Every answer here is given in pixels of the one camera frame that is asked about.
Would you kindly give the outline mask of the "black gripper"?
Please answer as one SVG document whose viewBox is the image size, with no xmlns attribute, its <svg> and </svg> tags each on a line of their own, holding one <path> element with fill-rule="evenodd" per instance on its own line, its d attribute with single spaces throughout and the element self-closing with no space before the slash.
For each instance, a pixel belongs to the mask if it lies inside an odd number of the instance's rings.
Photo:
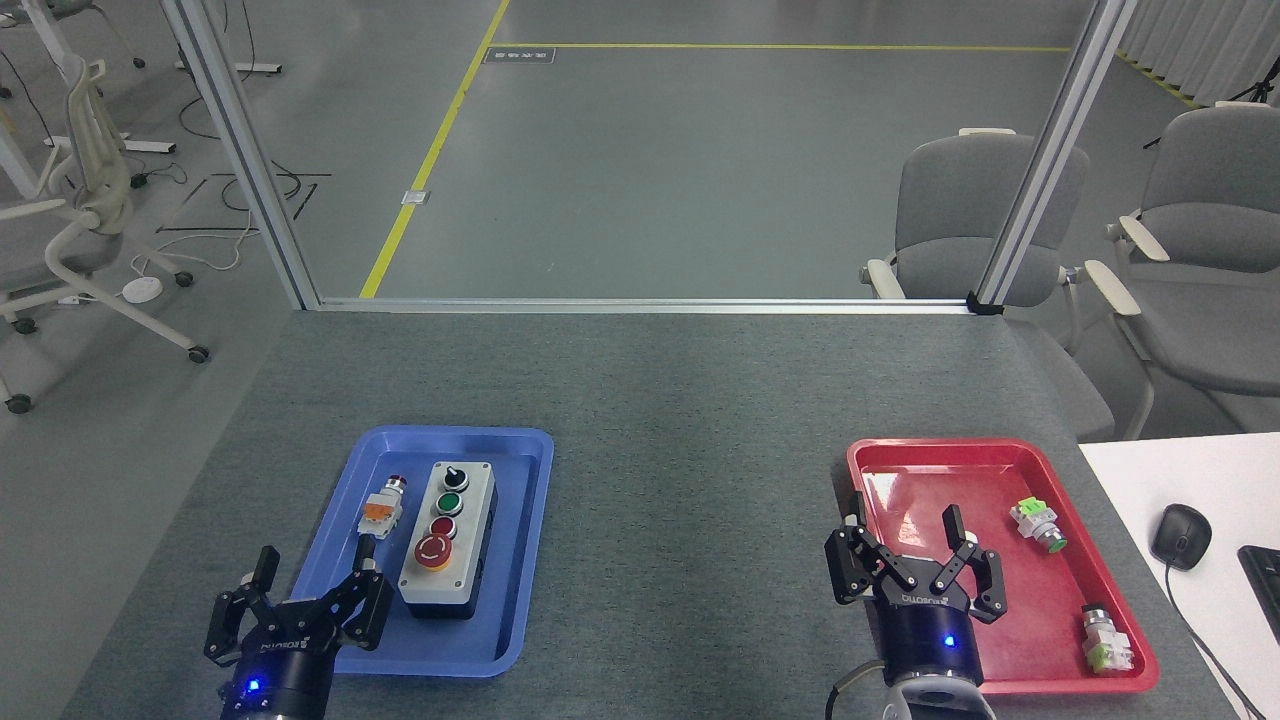
<svg viewBox="0 0 1280 720">
<path fill-rule="evenodd" d="M 942 511 L 942 523 L 954 555 L 931 580 L 929 592 L 918 587 L 904 559 L 882 544 L 867 529 L 865 520 L 864 493 L 855 489 L 842 525 L 826 541 L 826 561 L 835 602 L 840 605 L 852 603 L 881 577 L 891 578 L 873 589 L 884 683 L 941 675 L 982 685 L 986 678 L 969 615 L 992 624 L 1007 612 L 1000 556 L 984 550 L 965 529 L 961 509 L 948 505 Z M 963 587 L 952 585 L 964 568 L 970 568 L 975 578 L 972 600 Z"/>
<path fill-rule="evenodd" d="M 381 641 L 393 588 L 378 569 L 374 536 L 360 536 L 351 574 L 319 601 L 270 605 L 280 555 L 261 548 L 255 569 L 214 602 L 205 656 L 218 666 L 236 664 L 223 687 L 224 719 L 321 719 L 326 712 L 337 651 L 374 651 Z M 305 615 L 317 616 L 300 628 Z M 244 612 L 257 619 L 239 643 Z"/>
</svg>

